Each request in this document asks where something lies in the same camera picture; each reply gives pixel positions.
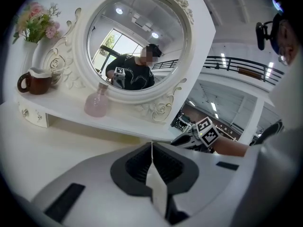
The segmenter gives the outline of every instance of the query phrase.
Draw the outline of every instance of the pink glass bottle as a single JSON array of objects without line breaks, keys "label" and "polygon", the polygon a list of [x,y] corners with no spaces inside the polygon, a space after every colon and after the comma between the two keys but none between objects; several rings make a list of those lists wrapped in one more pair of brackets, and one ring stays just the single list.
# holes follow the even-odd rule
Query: pink glass bottle
[{"label": "pink glass bottle", "polygon": [[84,111],[93,117],[103,117],[106,115],[108,99],[105,95],[108,85],[99,83],[98,90],[88,96],[85,102]]}]

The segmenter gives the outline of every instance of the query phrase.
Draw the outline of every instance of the person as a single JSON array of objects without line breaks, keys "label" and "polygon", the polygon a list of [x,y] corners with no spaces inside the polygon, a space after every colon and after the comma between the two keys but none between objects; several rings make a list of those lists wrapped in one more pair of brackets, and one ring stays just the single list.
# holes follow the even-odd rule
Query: person
[{"label": "person", "polygon": [[149,44],[141,51],[140,57],[128,54],[120,55],[112,61],[106,68],[106,76],[113,78],[115,68],[124,68],[125,71],[125,90],[140,90],[155,84],[153,73],[149,66],[160,57],[162,52],[158,45]]},{"label": "person", "polygon": [[[284,65],[291,66],[291,70],[269,94],[283,121],[279,120],[264,130],[254,145],[261,144],[269,136],[281,132],[284,126],[287,126],[288,129],[302,126],[303,100],[300,94],[302,93],[303,83],[298,77],[303,71],[303,49],[292,26],[284,15],[277,14],[274,17],[270,43],[273,50],[278,54],[279,61]],[[212,144],[212,147],[218,154],[240,157],[243,157],[249,148],[248,145],[222,136]]]}]

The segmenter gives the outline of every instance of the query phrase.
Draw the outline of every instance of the black and white marker cube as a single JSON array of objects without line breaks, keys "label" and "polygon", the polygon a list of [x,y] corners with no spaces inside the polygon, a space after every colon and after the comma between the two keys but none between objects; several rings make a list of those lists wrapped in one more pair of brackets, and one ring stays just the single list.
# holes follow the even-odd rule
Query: black and white marker cube
[{"label": "black and white marker cube", "polygon": [[116,69],[115,69],[115,74],[120,74],[120,75],[125,76],[124,68],[116,67]]},{"label": "black and white marker cube", "polygon": [[196,123],[196,128],[200,140],[207,147],[210,147],[220,136],[216,126],[214,126],[213,122],[208,117]]}]

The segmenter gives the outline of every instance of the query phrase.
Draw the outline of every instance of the white column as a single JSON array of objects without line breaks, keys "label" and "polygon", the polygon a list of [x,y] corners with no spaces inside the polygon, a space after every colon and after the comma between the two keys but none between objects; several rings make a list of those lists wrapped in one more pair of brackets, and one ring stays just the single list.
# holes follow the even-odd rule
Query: white column
[{"label": "white column", "polygon": [[246,145],[250,144],[253,135],[256,133],[257,125],[259,123],[262,114],[263,106],[264,106],[264,100],[261,98],[257,98],[255,108],[250,116],[250,120],[248,121],[245,130],[241,134],[241,137],[238,140],[238,142]]}]

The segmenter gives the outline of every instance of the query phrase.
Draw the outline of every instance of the tree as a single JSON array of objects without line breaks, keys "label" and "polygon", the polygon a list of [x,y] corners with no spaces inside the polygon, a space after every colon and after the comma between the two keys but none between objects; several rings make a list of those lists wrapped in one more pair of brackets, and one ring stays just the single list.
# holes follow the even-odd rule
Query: tree
[{"label": "tree", "polygon": [[[110,36],[107,38],[106,42],[104,43],[104,45],[105,45],[106,47],[110,48],[110,49],[113,48],[114,44],[115,44],[115,35],[110,35]],[[102,54],[102,55],[104,55],[104,56],[107,56],[107,55],[108,55],[108,52],[101,49],[101,50],[100,50],[100,54]]]}]

